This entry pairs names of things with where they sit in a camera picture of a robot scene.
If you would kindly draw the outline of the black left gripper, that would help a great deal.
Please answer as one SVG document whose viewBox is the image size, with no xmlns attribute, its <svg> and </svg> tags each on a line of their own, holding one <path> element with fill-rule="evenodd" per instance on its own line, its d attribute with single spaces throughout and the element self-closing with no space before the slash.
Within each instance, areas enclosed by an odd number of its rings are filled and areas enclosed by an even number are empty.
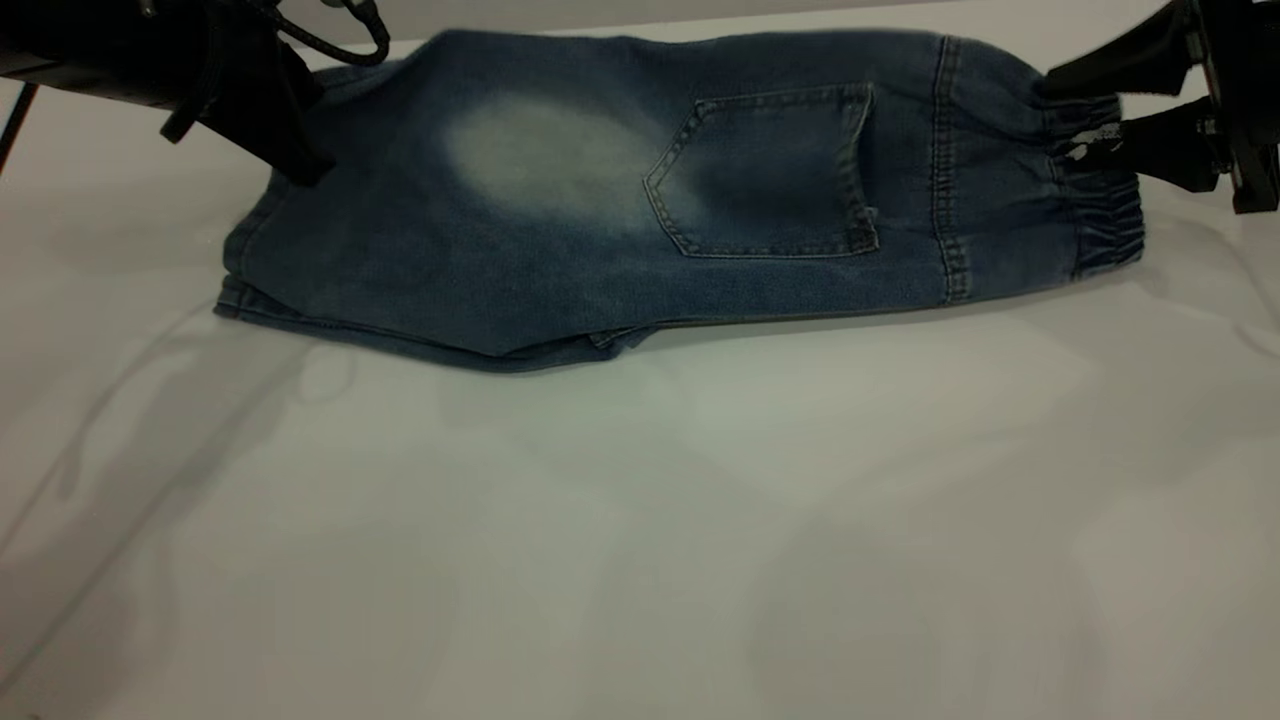
<svg viewBox="0 0 1280 720">
<path fill-rule="evenodd" d="M 264 15 L 274 1 L 5 1 L 3 77 L 205 126 L 298 186 L 334 165 L 303 124 L 324 90 Z"/>
</svg>

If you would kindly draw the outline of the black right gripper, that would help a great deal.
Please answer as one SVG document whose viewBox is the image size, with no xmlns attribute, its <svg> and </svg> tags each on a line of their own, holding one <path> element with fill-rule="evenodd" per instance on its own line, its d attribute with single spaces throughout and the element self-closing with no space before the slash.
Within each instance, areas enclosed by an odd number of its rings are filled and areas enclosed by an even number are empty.
<svg viewBox="0 0 1280 720">
<path fill-rule="evenodd" d="M 1279 3 L 1170 1 L 1133 29 L 1044 77 L 1048 99 L 1176 96 L 1190 68 L 1190 19 L 1210 97 L 1075 136 L 1075 164 L 1207 193 L 1230 172 L 1236 214 L 1277 210 Z"/>
</svg>

